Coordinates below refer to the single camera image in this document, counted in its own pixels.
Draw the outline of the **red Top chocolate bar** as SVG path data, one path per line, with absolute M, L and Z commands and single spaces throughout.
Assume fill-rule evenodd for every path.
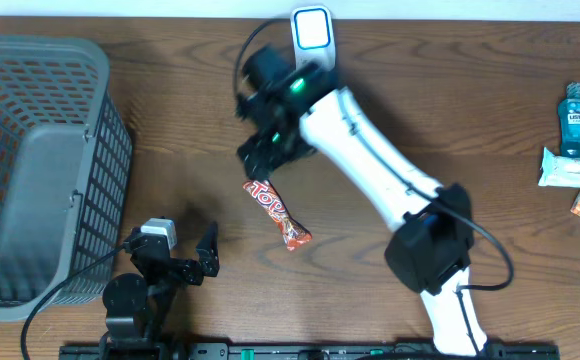
M 281 196 L 268 180 L 248 180 L 243 183 L 242 188 L 276 223 L 289 251 L 294 251 L 312 240 L 312 234 L 291 216 Z

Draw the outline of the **light blue wet wipes pack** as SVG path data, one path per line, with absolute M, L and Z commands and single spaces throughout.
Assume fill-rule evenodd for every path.
M 580 158 L 557 156 L 544 147 L 538 185 L 580 188 Z

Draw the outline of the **blue mouthwash bottle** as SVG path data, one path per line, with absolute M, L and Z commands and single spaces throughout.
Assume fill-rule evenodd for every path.
M 557 108 L 561 126 L 561 155 L 580 158 L 580 83 L 568 84 L 565 94 Z

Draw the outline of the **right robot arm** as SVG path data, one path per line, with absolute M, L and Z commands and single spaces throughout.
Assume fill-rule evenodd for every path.
M 250 96 L 236 95 L 238 113 L 256 133 L 238 150 L 247 176 L 273 171 L 319 151 L 375 207 L 392 238 L 384 252 L 399 281 L 419 294 L 446 355 L 483 353 L 487 337 L 469 292 L 469 251 L 476 226 L 459 185 L 443 186 L 407 160 L 367 118 L 332 71 L 309 63 L 296 69 L 249 62 L 242 73 Z

